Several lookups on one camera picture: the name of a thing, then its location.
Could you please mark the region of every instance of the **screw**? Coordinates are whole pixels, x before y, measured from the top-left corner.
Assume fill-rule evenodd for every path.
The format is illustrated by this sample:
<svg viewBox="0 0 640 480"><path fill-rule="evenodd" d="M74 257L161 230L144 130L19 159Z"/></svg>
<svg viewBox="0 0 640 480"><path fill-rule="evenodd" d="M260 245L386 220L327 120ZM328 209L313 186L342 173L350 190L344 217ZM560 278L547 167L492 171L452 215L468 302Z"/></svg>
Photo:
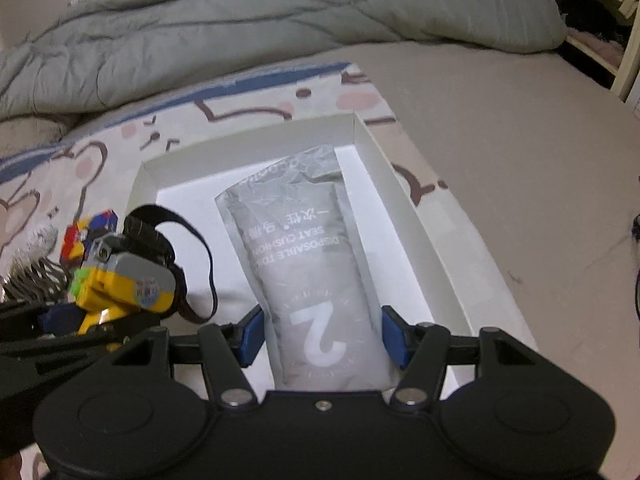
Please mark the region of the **screw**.
<svg viewBox="0 0 640 480"><path fill-rule="evenodd" d="M402 388L394 394L396 399L407 406L415 406L427 400L428 395L419 388Z"/></svg>
<svg viewBox="0 0 640 480"><path fill-rule="evenodd" d="M318 402L316 402L316 408L321 412L328 412L333 406L330 400L318 400Z"/></svg>
<svg viewBox="0 0 640 480"><path fill-rule="evenodd" d="M231 388L225 390L220 395L220 400L229 406L242 406L248 404L254 399L251 392L244 390L243 388Z"/></svg>

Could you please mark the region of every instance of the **black strap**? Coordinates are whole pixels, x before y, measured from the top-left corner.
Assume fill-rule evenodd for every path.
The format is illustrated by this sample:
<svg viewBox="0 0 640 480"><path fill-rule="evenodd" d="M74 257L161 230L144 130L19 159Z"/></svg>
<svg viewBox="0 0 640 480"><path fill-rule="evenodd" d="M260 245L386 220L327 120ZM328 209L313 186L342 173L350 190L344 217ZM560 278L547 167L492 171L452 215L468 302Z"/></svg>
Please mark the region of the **black strap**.
<svg viewBox="0 0 640 480"><path fill-rule="evenodd" d="M184 277L184 271L175 262L174 248L166 238L156 231L156 227L165 222L174 222L180 224L187 229L193 236L195 236L207 250L209 255L209 286L211 288L211 295L213 297L213 306L211 308L211 314L207 317L202 317L192 309L191 305L187 302L187 282ZM126 235L132 235L137 241L142 242L152 247L160 247L162 252L166 255L167 268L175 276L175 296L174 307L177 308L178 313L192 323L202 324L206 323L213 317L218 309L218 294L216 292L216 286L213 284L213 256L211 256L211 250L207 245L207 242L200 234L200 232L182 218L178 213L171 211L161 205L146 204L135 208L124 220L123 232Z"/></svg>

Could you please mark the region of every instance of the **gray plastic package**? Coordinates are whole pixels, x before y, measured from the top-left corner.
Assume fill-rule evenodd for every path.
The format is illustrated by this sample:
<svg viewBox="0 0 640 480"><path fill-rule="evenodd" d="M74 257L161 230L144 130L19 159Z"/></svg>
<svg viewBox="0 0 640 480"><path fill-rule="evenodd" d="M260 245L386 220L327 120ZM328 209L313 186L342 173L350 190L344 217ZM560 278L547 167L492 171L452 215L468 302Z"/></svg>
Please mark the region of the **gray plastic package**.
<svg viewBox="0 0 640 480"><path fill-rule="evenodd" d="M216 204L266 314L276 388L392 387L380 304L333 147L288 156Z"/></svg>

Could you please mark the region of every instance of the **open cardboard box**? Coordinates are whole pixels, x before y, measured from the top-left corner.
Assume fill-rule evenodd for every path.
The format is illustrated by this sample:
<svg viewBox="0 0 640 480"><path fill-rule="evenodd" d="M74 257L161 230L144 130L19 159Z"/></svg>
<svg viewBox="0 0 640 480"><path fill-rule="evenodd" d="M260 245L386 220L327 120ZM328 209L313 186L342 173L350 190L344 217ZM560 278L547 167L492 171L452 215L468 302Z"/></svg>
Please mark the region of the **open cardboard box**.
<svg viewBox="0 0 640 480"><path fill-rule="evenodd" d="M284 156L319 144L332 144L342 168L347 194L380 305L390 304L409 323L433 321L453 334L470 335L470 327L415 207L388 159L357 114L286 121L192 144L146 161L134 181L127 212L158 203L180 213L207 240L214 257L219 296L219 324L237 322L256 304L214 199L239 180ZM184 269L190 303L210 309L209 269L204 247L181 226L161 231L175 248ZM166 320L173 334L196 327L177 316ZM263 346L246 370L259 397L273 389ZM175 377L206 395L199 370L180 367ZM472 379L472 370L447 371L444 395Z"/></svg>

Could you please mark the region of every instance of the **label sticker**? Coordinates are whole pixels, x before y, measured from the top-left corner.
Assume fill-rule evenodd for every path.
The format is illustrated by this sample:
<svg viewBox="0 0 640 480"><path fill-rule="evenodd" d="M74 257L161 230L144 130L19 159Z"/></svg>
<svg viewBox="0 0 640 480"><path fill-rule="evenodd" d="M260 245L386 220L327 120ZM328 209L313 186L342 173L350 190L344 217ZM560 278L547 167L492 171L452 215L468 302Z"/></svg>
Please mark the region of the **label sticker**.
<svg viewBox="0 0 640 480"><path fill-rule="evenodd" d="M136 281L136 303L142 308L151 308L160 298L160 285L154 278Z"/></svg>

